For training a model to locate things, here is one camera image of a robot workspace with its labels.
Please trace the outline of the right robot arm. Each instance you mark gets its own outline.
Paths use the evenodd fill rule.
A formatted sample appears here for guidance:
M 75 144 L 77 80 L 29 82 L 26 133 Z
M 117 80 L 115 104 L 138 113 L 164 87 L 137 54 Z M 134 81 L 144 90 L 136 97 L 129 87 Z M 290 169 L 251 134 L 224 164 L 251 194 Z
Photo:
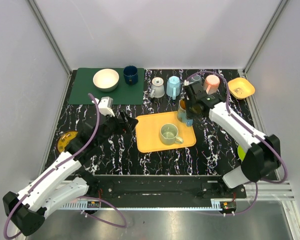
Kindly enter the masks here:
M 226 173 L 217 185 L 218 195 L 229 198 L 235 188 L 247 182 L 258 182 L 281 166 L 280 140 L 266 136 L 252 127 L 229 107 L 229 100 L 217 93 L 207 94 L 200 82 L 184 87 L 186 116 L 206 117 L 221 126 L 243 149 L 240 166 Z

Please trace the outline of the pink mug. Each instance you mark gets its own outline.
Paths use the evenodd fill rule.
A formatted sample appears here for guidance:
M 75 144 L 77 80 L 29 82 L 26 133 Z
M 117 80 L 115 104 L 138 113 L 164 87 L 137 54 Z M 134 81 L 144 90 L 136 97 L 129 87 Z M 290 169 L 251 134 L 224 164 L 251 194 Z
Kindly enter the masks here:
M 203 83 L 203 89 L 208 95 L 212 95 L 218 91 L 220 85 L 220 79 L 216 75 L 208 75 Z

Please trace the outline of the grey-blue faceted mug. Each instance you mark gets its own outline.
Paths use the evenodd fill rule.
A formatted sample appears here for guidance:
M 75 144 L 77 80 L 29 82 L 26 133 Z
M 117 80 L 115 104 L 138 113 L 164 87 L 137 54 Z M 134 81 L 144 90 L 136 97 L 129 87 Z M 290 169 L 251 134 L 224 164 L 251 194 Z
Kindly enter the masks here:
M 201 81 L 202 81 L 202 78 L 201 78 L 201 76 L 200 76 L 199 74 L 196 74 L 196 75 L 192 76 L 192 77 L 188 80 L 189 84 L 193 84 L 193 83 L 201 82 Z

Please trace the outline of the yellow plastic tray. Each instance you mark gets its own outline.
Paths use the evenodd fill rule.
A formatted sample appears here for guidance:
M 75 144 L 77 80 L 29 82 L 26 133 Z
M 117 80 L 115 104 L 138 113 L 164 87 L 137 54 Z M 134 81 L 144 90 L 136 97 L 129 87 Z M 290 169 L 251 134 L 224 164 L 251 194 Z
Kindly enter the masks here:
M 176 111 L 139 115 L 135 127 L 137 148 L 141 153 L 151 153 L 179 148 L 188 148 L 196 144 L 194 128 L 188 127 L 177 118 Z M 178 128 L 182 144 L 165 145 L 160 140 L 160 130 L 165 124 L 173 124 Z

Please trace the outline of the yellow square dish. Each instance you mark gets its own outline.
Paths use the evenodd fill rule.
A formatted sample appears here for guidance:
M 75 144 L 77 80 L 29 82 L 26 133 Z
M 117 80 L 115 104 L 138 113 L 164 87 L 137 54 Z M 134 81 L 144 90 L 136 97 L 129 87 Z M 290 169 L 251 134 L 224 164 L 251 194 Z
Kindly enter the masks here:
M 255 87 L 245 78 L 237 77 L 228 82 L 229 92 L 237 100 L 243 100 L 255 93 Z

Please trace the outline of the yellow patterned saucer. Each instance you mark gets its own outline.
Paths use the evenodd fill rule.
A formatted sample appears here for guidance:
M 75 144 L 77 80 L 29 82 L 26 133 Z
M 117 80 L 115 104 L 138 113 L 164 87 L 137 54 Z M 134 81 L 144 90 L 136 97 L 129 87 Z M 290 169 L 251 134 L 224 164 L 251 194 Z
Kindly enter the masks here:
M 75 130 L 70 130 L 63 133 L 57 141 L 57 150 L 62 153 L 66 146 L 77 136 L 78 132 Z

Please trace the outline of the orange-inside blue floral mug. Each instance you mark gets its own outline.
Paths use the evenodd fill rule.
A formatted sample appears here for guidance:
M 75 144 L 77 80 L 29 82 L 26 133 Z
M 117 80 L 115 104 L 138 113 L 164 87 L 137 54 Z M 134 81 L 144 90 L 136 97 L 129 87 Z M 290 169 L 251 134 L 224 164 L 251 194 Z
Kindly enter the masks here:
M 177 119 L 186 124 L 187 127 L 191 127 L 193 125 L 192 119 L 187 119 L 187 112 L 186 112 L 186 105 L 185 100 L 181 99 L 178 104 L 178 110 L 177 110 Z

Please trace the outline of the lime green plate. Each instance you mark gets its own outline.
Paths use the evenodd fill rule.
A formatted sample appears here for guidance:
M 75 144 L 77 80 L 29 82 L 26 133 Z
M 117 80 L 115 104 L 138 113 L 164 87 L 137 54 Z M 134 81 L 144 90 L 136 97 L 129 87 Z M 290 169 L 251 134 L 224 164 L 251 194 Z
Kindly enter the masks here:
M 239 159 L 241 161 L 243 161 L 244 158 L 245 158 L 245 156 L 246 156 L 246 153 L 245 153 L 244 149 L 240 145 L 237 147 L 237 154 L 238 154 Z

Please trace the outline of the dark green mat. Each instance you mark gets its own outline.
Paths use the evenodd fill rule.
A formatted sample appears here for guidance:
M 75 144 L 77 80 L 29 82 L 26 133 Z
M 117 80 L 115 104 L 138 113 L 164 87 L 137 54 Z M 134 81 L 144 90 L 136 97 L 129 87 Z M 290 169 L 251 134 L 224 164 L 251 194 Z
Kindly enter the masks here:
M 125 82 L 123 68 L 114 68 L 119 75 L 118 87 L 111 92 L 102 92 L 93 84 L 93 76 L 101 68 L 80 67 L 77 69 L 74 83 L 71 89 L 68 104 L 70 105 L 91 105 L 92 100 L 88 94 L 95 98 L 111 97 L 114 105 L 140 105 L 143 103 L 145 69 L 138 68 L 138 82 L 128 85 Z

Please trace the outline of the white bowl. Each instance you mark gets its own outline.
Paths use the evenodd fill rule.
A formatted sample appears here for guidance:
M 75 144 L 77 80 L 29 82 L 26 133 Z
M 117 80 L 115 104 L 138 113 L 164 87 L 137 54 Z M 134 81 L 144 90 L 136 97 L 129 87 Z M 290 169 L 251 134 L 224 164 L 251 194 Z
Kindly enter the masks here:
M 117 71 L 105 68 L 99 70 L 92 79 L 94 86 L 101 92 L 111 92 L 119 85 L 120 76 Z

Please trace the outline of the light blue faceted mug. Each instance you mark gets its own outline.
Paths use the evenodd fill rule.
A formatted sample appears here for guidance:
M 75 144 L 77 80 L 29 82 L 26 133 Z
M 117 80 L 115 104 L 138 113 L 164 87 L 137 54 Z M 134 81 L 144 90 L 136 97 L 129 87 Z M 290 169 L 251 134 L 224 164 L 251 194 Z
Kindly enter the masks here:
M 176 100 L 177 96 L 181 92 L 181 82 L 180 78 L 177 76 L 171 76 L 168 79 L 166 86 L 166 94 L 172 98 L 173 101 Z

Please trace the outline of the pale green mug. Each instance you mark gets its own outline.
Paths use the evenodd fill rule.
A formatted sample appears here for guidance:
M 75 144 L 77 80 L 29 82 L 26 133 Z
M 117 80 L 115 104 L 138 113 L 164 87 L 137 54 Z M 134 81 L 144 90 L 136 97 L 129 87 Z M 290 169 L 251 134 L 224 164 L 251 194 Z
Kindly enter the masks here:
M 159 132 L 160 141 L 167 146 L 173 144 L 183 144 L 184 140 L 179 136 L 178 128 L 172 124 L 164 124 Z

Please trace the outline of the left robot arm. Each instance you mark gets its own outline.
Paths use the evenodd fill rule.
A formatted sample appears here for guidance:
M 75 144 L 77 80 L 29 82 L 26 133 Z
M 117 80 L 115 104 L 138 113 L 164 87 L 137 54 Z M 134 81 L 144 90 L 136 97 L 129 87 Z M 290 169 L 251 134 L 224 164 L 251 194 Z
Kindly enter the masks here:
M 7 192 L 3 198 L 7 221 L 4 238 L 9 240 L 8 226 L 13 223 L 21 234 L 35 233 L 50 214 L 68 201 L 81 196 L 93 198 L 98 193 L 97 179 L 82 173 L 67 185 L 57 188 L 70 174 L 90 160 L 94 151 L 113 135 L 131 134 L 138 120 L 124 111 L 118 116 L 96 114 L 96 122 L 86 121 L 75 138 L 69 141 L 57 159 L 32 183 L 19 192 Z

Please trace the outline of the pale blue-grey mug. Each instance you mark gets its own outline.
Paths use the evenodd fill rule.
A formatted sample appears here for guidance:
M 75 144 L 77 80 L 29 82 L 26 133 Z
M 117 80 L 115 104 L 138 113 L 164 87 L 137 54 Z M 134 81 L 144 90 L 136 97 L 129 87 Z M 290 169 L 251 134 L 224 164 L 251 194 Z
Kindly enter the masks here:
M 163 97 L 165 95 L 164 80 L 161 77 L 154 77 L 151 82 L 150 98 Z

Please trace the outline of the dark blue mug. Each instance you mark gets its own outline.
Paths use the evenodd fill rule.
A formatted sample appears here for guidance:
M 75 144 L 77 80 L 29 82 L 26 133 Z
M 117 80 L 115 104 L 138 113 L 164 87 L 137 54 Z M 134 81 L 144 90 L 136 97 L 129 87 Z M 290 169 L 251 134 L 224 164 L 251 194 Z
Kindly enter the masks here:
M 133 65 L 126 66 L 123 69 L 123 76 L 127 85 L 135 85 L 138 82 L 138 69 Z

